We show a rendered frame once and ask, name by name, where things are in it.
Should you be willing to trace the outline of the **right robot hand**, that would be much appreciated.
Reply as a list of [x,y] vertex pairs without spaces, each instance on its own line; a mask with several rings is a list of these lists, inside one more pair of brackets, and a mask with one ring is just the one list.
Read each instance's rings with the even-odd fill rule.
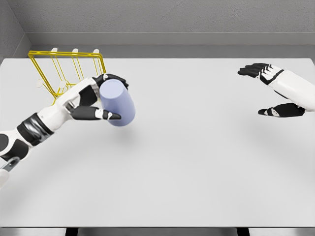
[[291,118],[306,112],[315,112],[315,85],[290,70],[267,63],[254,63],[238,70],[241,76],[259,79],[290,103],[280,104],[258,111],[259,115]]

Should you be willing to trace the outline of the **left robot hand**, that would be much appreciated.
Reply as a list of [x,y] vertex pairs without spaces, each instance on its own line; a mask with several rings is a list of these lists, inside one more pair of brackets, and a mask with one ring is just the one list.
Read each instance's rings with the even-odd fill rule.
[[69,119],[120,120],[121,115],[92,106],[100,98],[99,89],[106,81],[120,82],[123,88],[128,88],[125,79],[112,74],[105,73],[97,77],[85,78],[56,100],[51,110],[54,119],[61,123]]

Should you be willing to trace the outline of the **lavender blue cup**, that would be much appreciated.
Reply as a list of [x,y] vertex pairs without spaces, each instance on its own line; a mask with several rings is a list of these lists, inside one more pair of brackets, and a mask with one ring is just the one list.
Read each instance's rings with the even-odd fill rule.
[[134,102],[124,84],[116,79],[105,81],[99,88],[102,107],[111,113],[121,116],[120,119],[110,119],[114,126],[126,126],[135,117]]

